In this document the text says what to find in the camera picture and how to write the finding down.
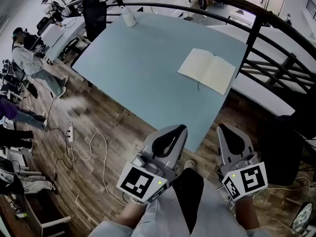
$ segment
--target white bottle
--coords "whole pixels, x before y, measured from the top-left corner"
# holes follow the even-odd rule
[[[121,6],[120,8],[122,10],[123,19],[125,20],[127,26],[132,27],[136,25],[137,22],[134,14],[130,12],[129,8],[126,8],[125,6]]]

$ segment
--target purple shirt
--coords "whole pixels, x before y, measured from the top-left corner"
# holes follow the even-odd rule
[[[7,119],[14,119],[18,113],[18,107],[5,98],[0,99],[0,119],[5,116]]]

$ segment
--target open notebook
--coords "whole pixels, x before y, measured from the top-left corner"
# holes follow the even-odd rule
[[[223,58],[196,48],[191,50],[178,70],[178,73],[191,77],[222,95],[225,95],[234,72],[235,67]]]

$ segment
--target light blue tabletop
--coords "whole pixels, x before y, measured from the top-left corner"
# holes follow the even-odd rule
[[[186,125],[185,147],[195,152],[228,91],[223,96],[201,83],[198,91],[196,80],[177,71],[192,48],[200,48],[236,66],[236,74],[247,45],[181,18],[143,12],[135,18],[134,27],[122,17],[110,24],[74,69],[154,128]]]

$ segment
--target black pants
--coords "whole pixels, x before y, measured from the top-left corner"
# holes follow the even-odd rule
[[[32,131],[16,131],[6,129],[2,125],[0,126],[0,145],[5,147],[15,148],[28,148],[32,147],[31,141],[25,141],[22,139],[31,139],[33,137]]]
[[[173,182],[172,187],[179,200],[188,229],[192,233],[197,222],[198,206],[204,188],[203,177],[194,170],[186,168]]]

